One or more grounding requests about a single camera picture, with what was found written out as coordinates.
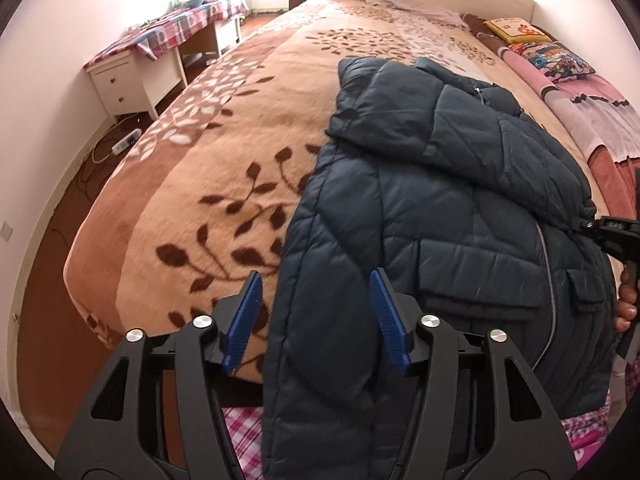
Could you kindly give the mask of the person's right hand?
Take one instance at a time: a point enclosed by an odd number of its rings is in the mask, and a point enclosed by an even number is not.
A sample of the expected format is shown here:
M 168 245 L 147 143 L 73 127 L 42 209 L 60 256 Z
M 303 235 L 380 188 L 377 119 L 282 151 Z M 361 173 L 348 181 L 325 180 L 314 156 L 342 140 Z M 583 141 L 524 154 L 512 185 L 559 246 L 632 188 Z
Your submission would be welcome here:
M 626 333 L 630 329 L 631 323 L 636 319 L 638 313 L 636 301 L 637 293 L 634 286 L 630 284 L 629 270 L 625 266 L 620 274 L 620 287 L 615 307 L 614 326 L 617 333 Z

